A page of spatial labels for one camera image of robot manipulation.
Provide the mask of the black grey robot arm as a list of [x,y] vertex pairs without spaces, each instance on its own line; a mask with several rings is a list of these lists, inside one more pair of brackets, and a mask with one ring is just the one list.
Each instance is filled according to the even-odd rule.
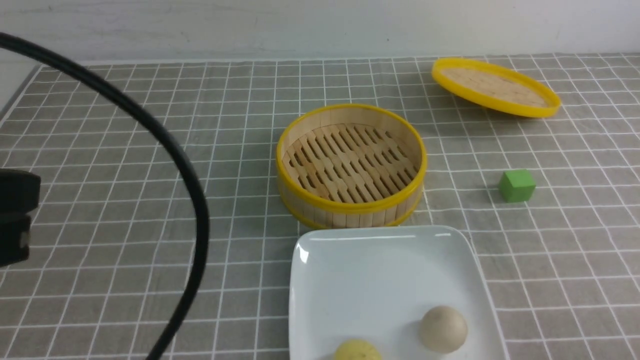
[[30,255],[30,212],[39,207],[41,177],[24,170],[0,169],[0,266]]

